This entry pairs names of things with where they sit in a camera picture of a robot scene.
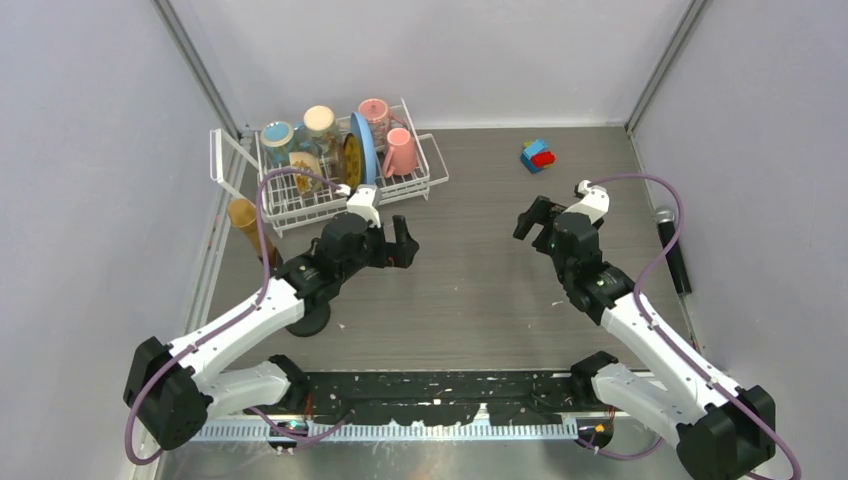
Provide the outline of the cream floral bowl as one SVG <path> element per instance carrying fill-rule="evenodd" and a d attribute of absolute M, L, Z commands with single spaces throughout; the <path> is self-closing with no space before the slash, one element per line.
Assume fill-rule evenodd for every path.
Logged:
<path fill-rule="evenodd" d="M 321 171 L 319 159 L 309 152 L 292 152 L 289 154 L 289 165 L 291 168 L 302 171 L 295 174 L 294 181 L 301 197 L 320 192 L 324 186 L 321 179 L 324 177 Z"/>

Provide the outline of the yellow patterned plate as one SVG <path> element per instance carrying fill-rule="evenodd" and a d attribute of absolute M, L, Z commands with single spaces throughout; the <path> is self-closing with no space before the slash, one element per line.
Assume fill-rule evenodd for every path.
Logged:
<path fill-rule="evenodd" d="M 362 182 L 364 160 L 360 142 L 353 133 L 348 133 L 344 138 L 342 160 L 344 161 L 344 183 L 354 190 Z"/>

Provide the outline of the gold microphone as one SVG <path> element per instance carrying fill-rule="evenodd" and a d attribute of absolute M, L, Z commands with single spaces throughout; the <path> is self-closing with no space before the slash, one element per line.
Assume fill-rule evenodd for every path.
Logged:
<path fill-rule="evenodd" d="M 260 261 L 263 261 L 260 242 L 262 239 L 266 241 L 271 273 L 276 275 L 279 268 L 283 266 L 284 260 L 270 237 L 266 233 L 259 232 L 256 213 L 254 204 L 244 198 L 233 200 L 227 206 L 227 215 L 231 225 L 245 235 Z M 297 337 L 311 337 L 320 333 L 328 325 L 330 318 L 331 307 L 328 304 L 316 307 L 307 306 L 305 317 L 287 326 L 286 330 Z"/>

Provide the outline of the blue plate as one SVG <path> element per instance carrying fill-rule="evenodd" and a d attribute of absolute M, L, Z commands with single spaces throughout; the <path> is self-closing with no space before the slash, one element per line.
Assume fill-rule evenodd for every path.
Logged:
<path fill-rule="evenodd" d="M 358 138 L 363 154 L 364 172 L 360 184 L 375 184 L 378 173 L 377 152 L 369 126 L 358 112 L 351 114 L 350 130 Z"/>

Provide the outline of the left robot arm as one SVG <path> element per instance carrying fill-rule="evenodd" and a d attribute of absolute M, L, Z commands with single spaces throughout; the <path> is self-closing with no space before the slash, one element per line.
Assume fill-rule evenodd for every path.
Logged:
<path fill-rule="evenodd" d="M 256 294 L 215 321 L 164 343 L 156 337 L 134 353 L 123 398 L 131 424 L 141 423 L 164 451 L 191 440 L 207 421 L 250 407 L 275 406 L 284 414 L 305 407 L 306 374 L 277 354 L 258 365 L 230 365 L 271 334 L 320 333 L 330 302 L 342 285 L 366 267 L 408 268 L 420 246 L 404 216 L 392 218 L 394 241 L 385 229 L 349 212 L 335 215 L 306 252 L 268 267 Z"/>

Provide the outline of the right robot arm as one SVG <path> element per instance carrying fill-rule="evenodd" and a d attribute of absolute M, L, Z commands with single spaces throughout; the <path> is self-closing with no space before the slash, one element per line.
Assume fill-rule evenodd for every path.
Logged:
<path fill-rule="evenodd" d="M 720 372 L 662 319 L 633 281 L 604 260 L 598 228 L 606 195 L 584 195 L 569 207 L 537 197 L 518 216 L 523 239 L 542 230 L 533 247 L 549 256 L 569 302 L 618 338 L 652 371 L 655 383 L 599 351 L 571 367 L 571 397 L 584 410 L 613 406 L 672 447 L 693 479 L 739 479 L 772 459 L 776 443 L 748 415 L 775 426 L 773 398 Z"/>

